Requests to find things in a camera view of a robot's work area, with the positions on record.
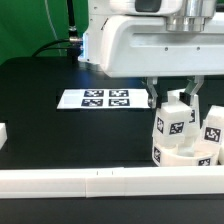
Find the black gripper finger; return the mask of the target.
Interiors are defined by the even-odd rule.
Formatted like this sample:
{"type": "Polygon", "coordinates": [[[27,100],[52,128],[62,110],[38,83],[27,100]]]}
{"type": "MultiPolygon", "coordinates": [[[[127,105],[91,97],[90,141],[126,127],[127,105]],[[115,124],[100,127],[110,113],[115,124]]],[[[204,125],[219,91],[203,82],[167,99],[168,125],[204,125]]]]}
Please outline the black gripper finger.
{"type": "Polygon", "coordinates": [[[160,108],[161,107],[161,96],[157,93],[155,86],[157,85],[157,77],[147,77],[146,85],[148,92],[148,105],[150,108],[160,108]]]}
{"type": "Polygon", "coordinates": [[[202,87],[203,83],[203,76],[194,76],[193,78],[189,79],[185,90],[179,94],[179,100],[185,104],[191,104],[194,95],[202,87]]]}

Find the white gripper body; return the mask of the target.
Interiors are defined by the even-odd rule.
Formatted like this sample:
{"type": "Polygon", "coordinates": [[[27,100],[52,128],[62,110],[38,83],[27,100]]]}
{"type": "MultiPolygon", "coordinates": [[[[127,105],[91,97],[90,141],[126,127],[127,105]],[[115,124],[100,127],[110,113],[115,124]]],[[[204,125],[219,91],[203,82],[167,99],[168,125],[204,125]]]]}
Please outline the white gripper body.
{"type": "Polygon", "coordinates": [[[204,30],[169,32],[161,17],[111,17],[104,26],[100,67],[110,77],[224,74],[224,13],[204,30]]]}

